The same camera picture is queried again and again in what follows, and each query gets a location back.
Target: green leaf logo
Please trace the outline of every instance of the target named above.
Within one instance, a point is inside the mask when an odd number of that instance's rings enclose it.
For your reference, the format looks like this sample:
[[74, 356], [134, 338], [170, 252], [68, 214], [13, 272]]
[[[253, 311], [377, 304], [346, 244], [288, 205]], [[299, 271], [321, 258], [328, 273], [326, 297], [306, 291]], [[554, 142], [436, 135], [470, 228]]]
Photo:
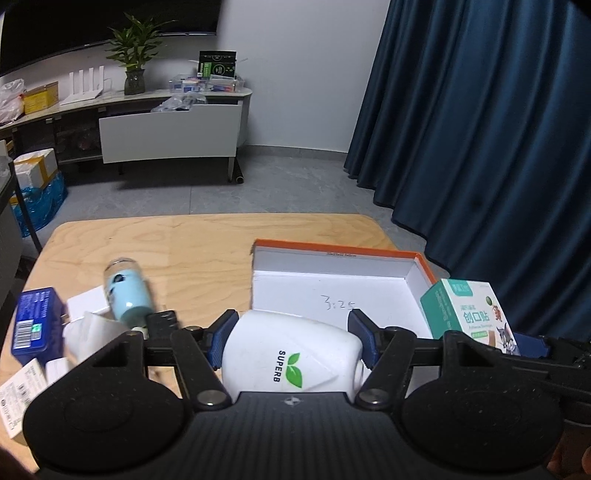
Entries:
[[293, 365], [288, 365], [285, 370], [285, 377], [290, 384], [301, 388], [301, 371], [299, 368], [294, 367]]
[[294, 353], [293, 355], [290, 355], [290, 357], [287, 359], [287, 365], [294, 365], [294, 363], [296, 363], [299, 359], [300, 354]]
[[290, 355], [287, 359], [287, 368], [285, 369], [285, 378], [287, 381], [295, 385], [298, 388], [301, 388], [301, 370], [294, 366], [294, 364], [300, 359], [299, 353], [294, 353]]

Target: cabinet drawer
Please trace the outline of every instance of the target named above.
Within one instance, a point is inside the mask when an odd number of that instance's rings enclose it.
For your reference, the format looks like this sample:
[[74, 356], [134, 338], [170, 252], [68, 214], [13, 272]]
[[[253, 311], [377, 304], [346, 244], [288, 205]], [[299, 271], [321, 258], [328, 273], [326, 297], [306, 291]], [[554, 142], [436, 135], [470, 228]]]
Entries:
[[101, 118], [104, 163], [150, 158], [234, 157], [242, 105]]

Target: black box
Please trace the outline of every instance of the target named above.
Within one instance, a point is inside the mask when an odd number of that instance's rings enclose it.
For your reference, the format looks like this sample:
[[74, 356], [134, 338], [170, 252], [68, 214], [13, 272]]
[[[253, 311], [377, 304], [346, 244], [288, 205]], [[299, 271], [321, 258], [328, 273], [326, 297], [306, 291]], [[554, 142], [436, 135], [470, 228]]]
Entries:
[[222, 50], [205, 50], [199, 53], [199, 73], [203, 78], [211, 75], [224, 77], [236, 76], [236, 52]]

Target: gray floor tile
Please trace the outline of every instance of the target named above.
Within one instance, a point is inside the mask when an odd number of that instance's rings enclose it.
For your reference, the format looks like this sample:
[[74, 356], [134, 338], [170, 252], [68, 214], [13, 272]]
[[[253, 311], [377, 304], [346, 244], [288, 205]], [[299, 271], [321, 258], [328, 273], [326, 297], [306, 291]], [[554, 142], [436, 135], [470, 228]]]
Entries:
[[[243, 154], [245, 182], [229, 184], [219, 158], [150, 160], [117, 166], [100, 163], [64, 168], [69, 196], [56, 217], [38, 232], [47, 242], [59, 225], [73, 220], [188, 213], [361, 213], [374, 218], [400, 249], [424, 251], [425, 240], [390, 221], [391, 210], [373, 203], [330, 155], [297, 158]], [[25, 254], [34, 255], [25, 241]], [[433, 265], [438, 277], [445, 270]]]

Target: open cardboard box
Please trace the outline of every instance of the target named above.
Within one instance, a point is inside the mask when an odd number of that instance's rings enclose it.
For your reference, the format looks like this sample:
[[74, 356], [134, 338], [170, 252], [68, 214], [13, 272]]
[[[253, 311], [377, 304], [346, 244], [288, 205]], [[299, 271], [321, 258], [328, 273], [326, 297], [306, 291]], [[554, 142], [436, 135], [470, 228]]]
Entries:
[[436, 279], [420, 253], [276, 240], [256, 240], [253, 253], [253, 309], [346, 330], [358, 308], [380, 327], [433, 338], [420, 299]]

